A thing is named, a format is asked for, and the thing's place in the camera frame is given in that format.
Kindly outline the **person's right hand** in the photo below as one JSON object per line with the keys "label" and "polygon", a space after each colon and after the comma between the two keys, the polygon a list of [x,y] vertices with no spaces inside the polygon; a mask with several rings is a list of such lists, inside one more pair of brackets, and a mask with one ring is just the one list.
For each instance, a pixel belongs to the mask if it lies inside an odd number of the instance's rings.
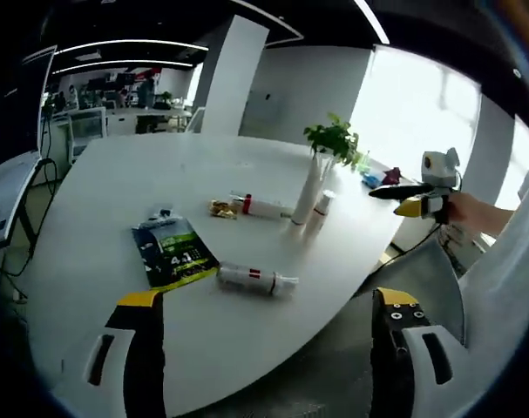
{"label": "person's right hand", "polygon": [[448,197],[448,216],[451,223],[459,223],[481,232],[485,227],[485,212],[490,210],[486,203],[469,193],[454,192]]}

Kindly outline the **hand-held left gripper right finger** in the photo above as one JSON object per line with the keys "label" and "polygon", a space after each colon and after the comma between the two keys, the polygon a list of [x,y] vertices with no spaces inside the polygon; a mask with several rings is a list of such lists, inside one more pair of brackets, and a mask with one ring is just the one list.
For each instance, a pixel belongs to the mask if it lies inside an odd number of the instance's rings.
{"label": "hand-held left gripper right finger", "polygon": [[379,287],[372,301],[370,415],[466,415],[486,392],[470,350],[445,327],[431,324],[410,294]]}

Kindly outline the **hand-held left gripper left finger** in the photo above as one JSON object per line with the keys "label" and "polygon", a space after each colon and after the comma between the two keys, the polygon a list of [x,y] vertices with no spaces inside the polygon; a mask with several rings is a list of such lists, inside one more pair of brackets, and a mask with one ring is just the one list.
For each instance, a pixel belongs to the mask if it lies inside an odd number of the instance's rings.
{"label": "hand-held left gripper left finger", "polygon": [[163,296],[121,299],[62,360],[57,398],[75,417],[164,417]]}

